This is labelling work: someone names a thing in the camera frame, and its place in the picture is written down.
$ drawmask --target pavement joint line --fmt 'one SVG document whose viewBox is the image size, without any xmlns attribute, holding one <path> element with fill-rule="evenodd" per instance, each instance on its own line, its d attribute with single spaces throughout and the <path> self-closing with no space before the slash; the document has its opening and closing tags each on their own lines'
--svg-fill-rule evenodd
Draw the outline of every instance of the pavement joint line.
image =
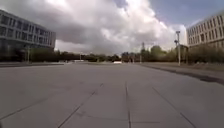
<svg viewBox="0 0 224 128">
<path fill-rule="evenodd" d="M 165 100 L 170 106 L 172 106 L 173 107 L 173 109 L 176 111 L 176 112 L 178 112 L 188 123 L 190 123 L 191 124 L 191 126 L 193 127 L 193 128 L 197 128 L 183 113 L 181 113 L 181 112 L 179 112 L 178 110 L 177 110 L 177 108 L 170 102 L 170 101 L 168 101 L 161 93 L 159 93 L 154 87 L 152 87 L 152 89 L 160 96 L 160 97 L 162 97 L 163 98 L 163 100 Z"/>
<path fill-rule="evenodd" d="M 130 112 L 130 106 L 129 106 L 129 98 L 128 98 L 128 84 L 127 81 L 125 81 L 125 96 L 126 96 L 126 103 L 127 103 L 127 112 L 128 112 L 128 128 L 131 128 L 131 112 Z"/>
<path fill-rule="evenodd" d="M 61 128 L 94 94 L 98 91 L 97 88 L 86 100 L 84 100 L 59 126 Z"/>
<path fill-rule="evenodd" d="M 154 121 L 145 121 L 145 122 L 144 121 L 143 122 L 140 121 L 140 122 L 138 122 L 137 121 L 137 122 L 131 122 L 131 123 L 133 123 L 133 124 L 138 124 L 138 123 L 139 124 L 159 124 L 160 122 L 154 122 Z"/>
<path fill-rule="evenodd" d="M 46 98 L 42 98 L 42 99 L 40 99 L 40 100 L 38 100 L 38 101 L 36 101 L 36 102 L 34 102 L 34 103 L 31 103 L 30 105 L 28 105 L 28 106 L 26 106 L 26 107 L 20 108 L 20 109 L 18 109 L 18 110 L 16 110 L 16 111 L 13 111 L 13 112 L 11 112 L 11 113 L 9 113 L 9 114 L 3 116 L 3 117 L 0 117 L 0 121 L 1 121 L 1 120 L 4 120 L 4 119 L 6 119 L 6 118 L 8 118 L 8 117 L 10 117 L 10 116 L 13 116 L 14 114 L 20 113 L 20 112 L 22 112 L 22 111 L 24 111 L 24 110 L 26 110 L 26 109 L 29 109 L 29 108 L 31 108 L 31 107 L 33 107 L 33 106 L 35 106 L 35 105 L 37 105 L 37 104 L 40 104 L 40 103 L 42 103 L 42 102 L 44 102 L 44 101 L 47 101 L 48 99 L 51 99 L 51 98 L 53 98 L 53 97 L 55 97 L 55 96 L 57 96 L 57 95 L 61 95 L 61 94 L 64 94 L 64 93 L 66 93 L 66 92 L 68 92 L 68 91 L 71 91 L 71 90 L 73 90 L 74 88 L 75 88 L 75 87 L 73 87 L 72 89 L 69 89 L 69 90 L 66 89 L 65 91 L 62 91 L 62 92 L 59 92 L 59 93 L 52 94 L 52 95 L 50 95 L 50 96 L 48 96 L 48 97 L 46 97 Z"/>
<path fill-rule="evenodd" d="M 128 121 L 128 120 L 125 120 L 125 119 L 104 118 L 104 117 L 95 117 L 95 116 L 89 116 L 89 115 L 84 115 L 84 116 L 89 117 L 89 118 L 103 119 L 103 120 Z"/>
</svg>

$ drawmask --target pole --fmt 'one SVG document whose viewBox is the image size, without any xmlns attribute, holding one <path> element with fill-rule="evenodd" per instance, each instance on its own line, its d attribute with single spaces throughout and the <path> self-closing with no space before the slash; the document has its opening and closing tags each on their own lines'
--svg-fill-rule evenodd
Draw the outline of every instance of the pole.
<svg viewBox="0 0 224 128">
<path fill-rule="evenodd" d="M 181 64 L 181 53 L 180 53 L 180 31 L 177 31 L 177 43 L 178 43 L 178 60 L 179 60 L 179 66 Z"/>
<path fill-rule="evenodd" d="M 30 47 L 27 47 L 27 62 L 30 62 Z"/>
</svg>

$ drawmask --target building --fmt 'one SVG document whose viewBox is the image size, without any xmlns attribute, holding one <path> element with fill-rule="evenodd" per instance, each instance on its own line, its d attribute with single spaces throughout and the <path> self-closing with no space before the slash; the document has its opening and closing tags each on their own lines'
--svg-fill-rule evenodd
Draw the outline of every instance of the building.
<svg viewBox="0 0 224 128">
<path fill-rule="evenodd" d="M 13 49 L 26 51 L 28 48 L 54 49 L 56 33 L 0 10 L 0 51 Z"/>
<path fill-rule="evenodd" d="M 189 27 L 187 42 L 190 48 L 204 45 L 224 49 L 224 11 Z"/>
</svg>

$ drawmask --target blue sky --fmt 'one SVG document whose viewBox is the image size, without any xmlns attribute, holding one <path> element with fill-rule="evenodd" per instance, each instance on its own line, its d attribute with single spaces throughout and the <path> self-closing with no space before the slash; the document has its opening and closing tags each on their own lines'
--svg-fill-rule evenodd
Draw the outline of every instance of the blue sky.
<svg viewBox="0 0 224 128">
<path fill-rule="evenodd" d="M 125 0 L 114 0 L 119 7 Z M 224 10 L 224 0 L 149 0 L 156 17 L 166 24 L 186 26 Z"/>
</svg>

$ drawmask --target concrete pavement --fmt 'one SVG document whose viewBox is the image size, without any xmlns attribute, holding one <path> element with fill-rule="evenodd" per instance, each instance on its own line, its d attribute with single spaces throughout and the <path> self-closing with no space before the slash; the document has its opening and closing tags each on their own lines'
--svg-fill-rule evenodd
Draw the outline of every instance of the concrete pavement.
<svg viewBox="0 0 224 128">
<path fill-rule="evenodd" d="M 138 65 L 0 69 L 3 128 L 223 128 L 224 87 Z"/>
</svg>

